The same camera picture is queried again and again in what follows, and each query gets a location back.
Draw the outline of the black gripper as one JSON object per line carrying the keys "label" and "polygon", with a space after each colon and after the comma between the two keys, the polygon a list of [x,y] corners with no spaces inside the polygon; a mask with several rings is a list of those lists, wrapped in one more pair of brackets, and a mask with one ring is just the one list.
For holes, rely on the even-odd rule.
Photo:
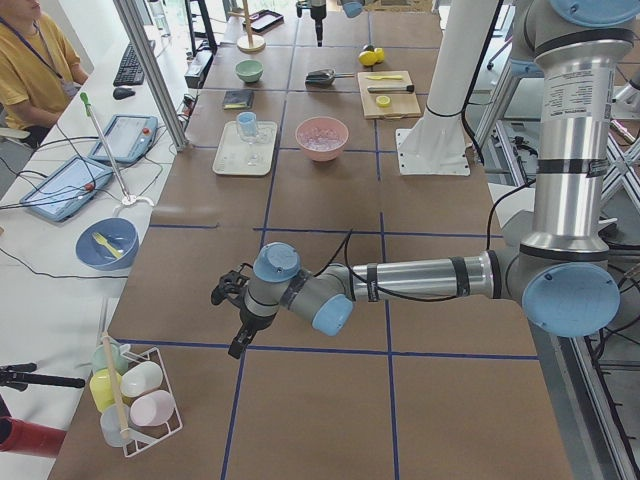
{"label": "black gripper", "polygon": [[245,267],[251,268],[251,265],[241,263],[235,269],[222,275],[219,278],[218,285],[211,292],[212,305],[217,306],[228,300],[239,309],[241,327],[232,339],[228,349],[228,354],[234,359],[241,359],[256,334],[269,328],[273,322],[272,315],[262,316],[255,314],[246,305],[249,277],[242,273]]}

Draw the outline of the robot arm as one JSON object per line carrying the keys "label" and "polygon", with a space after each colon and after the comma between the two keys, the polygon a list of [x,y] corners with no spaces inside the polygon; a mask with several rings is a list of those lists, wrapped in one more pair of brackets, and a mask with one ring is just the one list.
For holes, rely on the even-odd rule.
{"label": "robot arm", "polygon": [[[337,4],[342,7],[342,10],[347,18],[354,18],[360,15],[366,6],[372,4],[372,1],[367,0],[347,0],[338,1]],[[323,46],[324,26],[323,22],[327,17],[327,2],[325,0],[302,0],[295,3],[296,15],[301,18],[303,12],[308,10],[310,17],[314,21],[316,43],[318,47]]]}
{"label": "robot arm", "polygon": [[212,292],[213,304],[230,302],[239,311],[229,354],[242,357],[280,309],[333,336],[360,299],[509,299],[531,323],[566,338],[611,323],[621,292],[607,269],[599,215],[615,69],[632,47],[638,12],[635,1],[518,3],[511,58],[534,62],[544,90],[534,208],[504,224],[504,248],[438,260],[331,262],[313,273],[293,246],[270,243],[250,275],[232,270]]}

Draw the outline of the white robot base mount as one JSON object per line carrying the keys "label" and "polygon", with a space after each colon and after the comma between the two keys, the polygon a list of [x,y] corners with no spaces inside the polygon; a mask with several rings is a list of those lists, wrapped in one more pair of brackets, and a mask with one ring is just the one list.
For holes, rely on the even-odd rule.
{"label": "white robot base mount", "polygon": [[462,112],[500,8],[491,0],[451,3],[425,112],[411,129],[396,131],[402,175],[470,174]]}

